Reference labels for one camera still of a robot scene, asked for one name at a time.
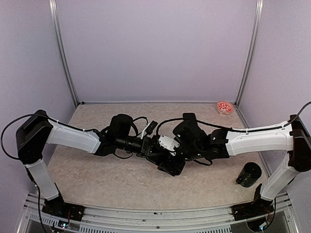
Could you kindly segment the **black phone case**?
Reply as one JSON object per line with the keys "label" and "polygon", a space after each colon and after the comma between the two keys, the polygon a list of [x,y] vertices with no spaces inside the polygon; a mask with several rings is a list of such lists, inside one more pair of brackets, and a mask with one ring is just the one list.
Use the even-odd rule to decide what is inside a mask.
{"label": "black phone case", "polygon": [[166,149],[154,145],[150,145],[148,153],[146,154],[146,160],[157,165],[157,169],[165,171],[164,163],[167,162],[173,155]]}
{"label": "black phone case", "polygon": [[193,120],[196,122],[196,115],[195,113],[183,113],[183,119],[184,120]]}

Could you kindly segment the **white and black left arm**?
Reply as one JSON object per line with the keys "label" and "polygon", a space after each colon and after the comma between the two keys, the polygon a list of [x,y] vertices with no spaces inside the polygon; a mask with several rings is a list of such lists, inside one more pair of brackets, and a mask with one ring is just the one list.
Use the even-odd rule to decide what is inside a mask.
{"label": "white and black left arm", "polygon": [[147,122],[139,132],[135,119],[125,114],[112,117],[110,125],[101,131],[67,125],[50,118],[44,110],[26,115],[26,118],[16,132],[17,155],[44,199],[49,201],[49,208],[58,216],[65,215],[68,205],[61,200],[60,191],[43,161],[42,152],[47,144],[102,157],[114,154],[116,150],[139,154],[143,153],[143,143],[157,125],[155,121]]}

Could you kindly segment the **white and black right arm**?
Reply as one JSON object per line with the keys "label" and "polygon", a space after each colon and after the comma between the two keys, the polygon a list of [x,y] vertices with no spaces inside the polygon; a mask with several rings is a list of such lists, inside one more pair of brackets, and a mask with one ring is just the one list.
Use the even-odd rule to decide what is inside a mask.
{"label": "white and black right arm", "polygon": [[297,115],[276,125],[251,129],[219,126],[211,134],[200,129],[195,114],[188,114],[182,120],[175,128],[175,138],[161,135],[157,140],[181,164],[186,160],[205,158],[211,162],[257,151],[286,152],[278,168],[256,189],[254,201],[248,205],[252,215],[260,215],[298,174],[311,169],[311,136]]}

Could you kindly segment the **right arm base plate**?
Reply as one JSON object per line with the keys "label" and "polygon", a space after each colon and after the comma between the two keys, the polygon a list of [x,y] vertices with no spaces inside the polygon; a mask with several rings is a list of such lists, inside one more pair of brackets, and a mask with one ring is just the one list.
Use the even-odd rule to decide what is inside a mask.
{"label": "right arm base plate", "polygon": [[256,188],[252,201],[236,204],[231,207],[235,221],[261,216],[275,210],[272,200],[264,200],[261,198],[261,187],[262,184]]}

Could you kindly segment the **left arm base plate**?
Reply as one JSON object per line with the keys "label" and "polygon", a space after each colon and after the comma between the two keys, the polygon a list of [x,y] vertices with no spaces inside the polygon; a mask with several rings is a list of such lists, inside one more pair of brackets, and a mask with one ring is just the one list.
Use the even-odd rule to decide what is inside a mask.
{"label": "left arm base plate", "polygon": [[82,221],[84,211],[84,206],[65,202],[61,196],[52,200],[44,200],[42,208],[45,214],[79,222]]}

